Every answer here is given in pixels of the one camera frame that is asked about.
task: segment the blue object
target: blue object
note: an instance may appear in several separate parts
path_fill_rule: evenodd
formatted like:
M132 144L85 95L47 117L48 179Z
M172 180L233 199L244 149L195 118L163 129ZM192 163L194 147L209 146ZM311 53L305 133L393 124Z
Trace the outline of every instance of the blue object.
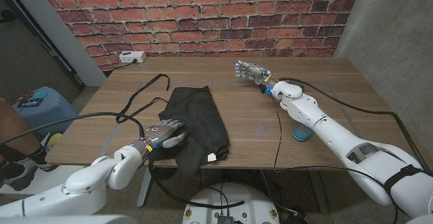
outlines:
M299 142L305 141L305 139L308 139L313 134L314 131L305 125L300 125L293 131L293 137Z
M19 108L16 102L12 108L22 116L31 129L46 125L50 122L77 116L78 112L69 104L56 90L49 87L41 87L33 91L35 94L29 99L38 99L43 97L43 101L38 106ZM71 122L64 122L58 125L47 127L35 132L39 141L48 133L64 133Z

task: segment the teal object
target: teal object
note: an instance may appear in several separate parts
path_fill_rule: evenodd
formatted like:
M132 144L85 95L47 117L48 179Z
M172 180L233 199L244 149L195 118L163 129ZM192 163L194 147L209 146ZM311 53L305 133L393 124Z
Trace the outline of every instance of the teal object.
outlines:
M300 125L295 131L293 131L293 137L299 142L303 142L308 139L314 131L305 125Z

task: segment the black strap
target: black strap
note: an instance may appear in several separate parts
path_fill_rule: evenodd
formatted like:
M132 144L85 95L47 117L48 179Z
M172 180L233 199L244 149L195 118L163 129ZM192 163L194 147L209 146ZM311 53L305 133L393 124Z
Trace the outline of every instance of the black strap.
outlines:
M394 186L398 181L400 181L403 177L413 176L417 173L423 173L424 171L418 168L415 168L411 164L409 166L405 166L396 174L394 174L392 177L390 177L388 180L386 180L384 187L386 193L388 193L389 196L391 196L391 187Z
M133 100L134 100L134 98L135 98L135 96L137 96L140 92L142 92L144 89L146 89L147 87L149 87L151 84L153 84L153 83L155 83L155 81L157 81L160 77L162 77L162 76L164 76L164 77L166 77L167 79L168 79L168 84L167 84L167 88L166 88L166 90L168 91L168 88L170 87L170 78L167 76L167 75L165 75L165 74L158 74L158 75L156 75L151 81L149 81L146 85L144 85L142 88L140 88L137 92L135 92L132 96L131 96L131 98L129 98L129 102L128 102L128 104L123 108L123 110L120 112L121 114L125 114L126 112L127 112L127 110L129 109L129 107L131 107L131 104L133 103ZM138 113L140 113L141 111L143 111L144 109L146 109L146 108L148 108L149 106L151 106L154 102L156 102L156 101L158 101L158 100L163 100L163 101L165 101L165 102L167 102L165 99L162 99L162 98L159 98L159 97L156 97L156 98L154 98L149 104L147 104L147 105L145 105L144 107L142 107L142 108L140 108L140 109L138 109L137 111L135 111L134 113L132 113L130 116L135 116L135 115L137 115ZM126 120L128 120L127 118L123 118L123 117L120 117L120 116L117 116L116 117L116 122L117 123L122 123L122 122L124 122L124 121L126 121Z

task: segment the white tag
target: white tag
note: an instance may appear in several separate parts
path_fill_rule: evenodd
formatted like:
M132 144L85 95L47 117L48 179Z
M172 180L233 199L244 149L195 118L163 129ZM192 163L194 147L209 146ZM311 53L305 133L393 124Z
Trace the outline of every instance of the white tag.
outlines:
M215 154L211 153L208 155L208 162L215 161L215 160L217 160L217 156L215 156Z

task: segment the brick wall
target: brick wall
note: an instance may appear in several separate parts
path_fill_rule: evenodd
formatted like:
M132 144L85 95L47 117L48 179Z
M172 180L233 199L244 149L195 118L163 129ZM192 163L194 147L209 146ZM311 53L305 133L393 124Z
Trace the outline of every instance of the brick wall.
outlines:
M330 57L355 0L48 0L101 69L148 56Z

